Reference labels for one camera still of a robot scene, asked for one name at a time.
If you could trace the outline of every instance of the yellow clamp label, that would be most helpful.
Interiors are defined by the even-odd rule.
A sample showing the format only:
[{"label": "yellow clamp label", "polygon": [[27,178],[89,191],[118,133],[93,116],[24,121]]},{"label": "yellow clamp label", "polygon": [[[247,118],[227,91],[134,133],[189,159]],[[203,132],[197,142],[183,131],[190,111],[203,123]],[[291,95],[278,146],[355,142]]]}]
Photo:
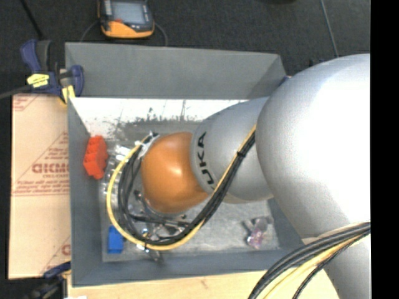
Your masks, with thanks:
[{"label": "yellow clamp label", "polygon": [[62,95],[64,96],[65,103],[68,103],[69,97],[75,97],[75,90],[72,85],[68,85],[62,89]]},{"label": "yellow clamp label", "polygon": [[34,88],[42,87],[44,85],[49,84],[50,77],[47,74],[32,74],[30,77],[26,79],[26,82],[29,85],[32,85]]}]

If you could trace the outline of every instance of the black floor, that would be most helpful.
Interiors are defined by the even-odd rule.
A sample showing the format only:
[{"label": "black floor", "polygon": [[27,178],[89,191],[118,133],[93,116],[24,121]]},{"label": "black floor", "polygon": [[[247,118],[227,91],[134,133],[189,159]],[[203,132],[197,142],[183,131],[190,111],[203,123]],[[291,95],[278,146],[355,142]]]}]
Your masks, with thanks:
[{"label": "black floor", "polygon": [[[53,61],[64,63],[64,42],[81,39],[95,21],[96,0],[26,0],[41,31],[53,40]],[[370,52],[371,0],[149,0],[168,45],[251,50],[281,55],[294,75],[309,62]],[[19,47],[37,34],[19,0],[0,0],[0,93],[24,85]],[[85,40],[105,40],[99,27]],[[163,45],[160,30],[145,45]],[[0,298],[21,298],[38,280],[6,280],[10,190],[10,99],[0,100]]]}]

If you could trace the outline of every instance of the yellow handheld device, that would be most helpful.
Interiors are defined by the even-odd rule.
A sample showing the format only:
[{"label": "yellow handheld device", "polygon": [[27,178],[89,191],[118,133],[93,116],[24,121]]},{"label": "yellow handheld device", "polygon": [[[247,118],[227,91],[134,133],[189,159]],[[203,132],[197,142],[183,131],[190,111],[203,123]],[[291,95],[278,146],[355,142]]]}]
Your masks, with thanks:
[{"label": "yellow handheld device", "polygon": [[102,32],[116,39],[138,39],[154,32],[154,20],[144,1],[101,0],[99,18]]}]

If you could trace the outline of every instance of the device screen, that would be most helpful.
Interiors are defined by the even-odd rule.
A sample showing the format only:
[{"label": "device screen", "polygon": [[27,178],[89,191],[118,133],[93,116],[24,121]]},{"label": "device screen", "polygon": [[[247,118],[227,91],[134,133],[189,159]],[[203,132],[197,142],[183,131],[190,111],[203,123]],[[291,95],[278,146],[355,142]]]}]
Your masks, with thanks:
[{"label": "device screen", "polygon": [[141,4],[114,1],[112,3],[113,16],[121,18],[126,23],[144,24],[144,15]]}]

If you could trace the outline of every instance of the red toy block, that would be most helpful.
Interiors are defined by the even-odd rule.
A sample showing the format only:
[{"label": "red toy block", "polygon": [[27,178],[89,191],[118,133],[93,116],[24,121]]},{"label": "red toy block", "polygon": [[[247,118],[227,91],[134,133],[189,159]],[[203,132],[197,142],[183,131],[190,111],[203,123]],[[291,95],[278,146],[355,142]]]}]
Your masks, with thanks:
[{"label": "red toy block", "polygon": [[103,178],[107,158],[107,144],[104,138],[101,135],[91,137],[87,143],[85,158],[83,160],[83,166],[87,174],[93,176],[95,179]]}]

